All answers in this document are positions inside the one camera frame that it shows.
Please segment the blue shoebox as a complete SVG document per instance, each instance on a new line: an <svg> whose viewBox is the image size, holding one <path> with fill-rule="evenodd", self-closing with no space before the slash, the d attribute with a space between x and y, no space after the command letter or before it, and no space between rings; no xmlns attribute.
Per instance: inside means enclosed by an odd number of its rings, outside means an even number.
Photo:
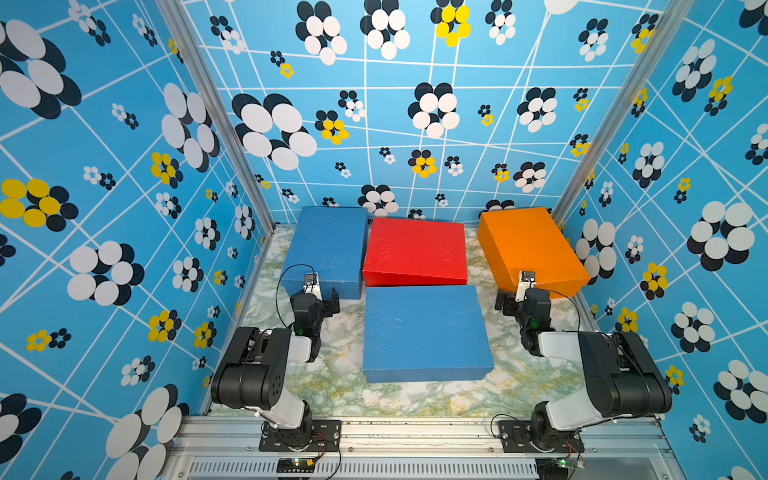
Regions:
<svg viewBox="0 0 768 480"><path fill-rule="evenodd" d="M474 286L366 290L362 371L368 382L479 381L494 367Z"/></svg>
<svg viewBox="0 0 768 480"><path fill-rule="evenodd" d="M281 286L290 295L316 273L321 295L333 291L342 300L361 298L362 266L368 212L361 207L305 207L301 210L284 268Z"/></svg>

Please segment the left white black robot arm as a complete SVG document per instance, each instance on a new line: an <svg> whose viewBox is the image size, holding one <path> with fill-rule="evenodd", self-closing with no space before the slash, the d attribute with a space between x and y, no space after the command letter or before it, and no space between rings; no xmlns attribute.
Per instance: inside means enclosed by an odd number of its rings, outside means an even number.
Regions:
<svg viewBox="0 0 768 480"><path fill-rule="evenodd" d="M315 422L311 407L285 386L292 364L314 362L322 344L323 320L340 312L335 290L323 300L310 289L291 297L290 327L239 327L211 380L212 402L246 410L262 419L262 451L322 451L331 447L336 421Z"/></svg>

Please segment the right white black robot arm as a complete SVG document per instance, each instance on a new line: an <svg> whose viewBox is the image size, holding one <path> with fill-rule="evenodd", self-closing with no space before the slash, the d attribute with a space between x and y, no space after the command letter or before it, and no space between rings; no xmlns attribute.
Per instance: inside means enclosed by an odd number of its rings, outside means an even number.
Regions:
<svg viewBox="0 0 768 480"><path fill-rule="evenodd" d="M556 330L551 325L550 292L535 287L521 297L499 290L494 308L515 318L529 354L582 366L583 388L534 407L527 422L534 449L575 449L586 427L671 410L671 388L638 334Z"/></svg>

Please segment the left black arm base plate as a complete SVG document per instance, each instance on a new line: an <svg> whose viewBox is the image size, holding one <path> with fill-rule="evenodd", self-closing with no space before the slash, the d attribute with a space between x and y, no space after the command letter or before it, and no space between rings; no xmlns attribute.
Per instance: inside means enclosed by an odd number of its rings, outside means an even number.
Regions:
<svg viewBox="0 0 768 480"><path fill-rule="evenodd" d="M340 420L317 419L297 429L278 429L264 422L258 450L277 453L338 452L341 439Z"/></svg>

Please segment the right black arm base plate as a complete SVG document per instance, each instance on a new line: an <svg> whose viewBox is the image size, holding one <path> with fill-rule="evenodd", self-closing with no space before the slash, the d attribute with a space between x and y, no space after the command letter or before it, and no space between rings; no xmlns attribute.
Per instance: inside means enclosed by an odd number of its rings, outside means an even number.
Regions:
<svg viewBox="0 0 768 480"><path fill-rule="evenodd" d="M494 432L505 453L575 455L585 451L578 432L555 430L545 423L502 420L496 423Z"/></svg>

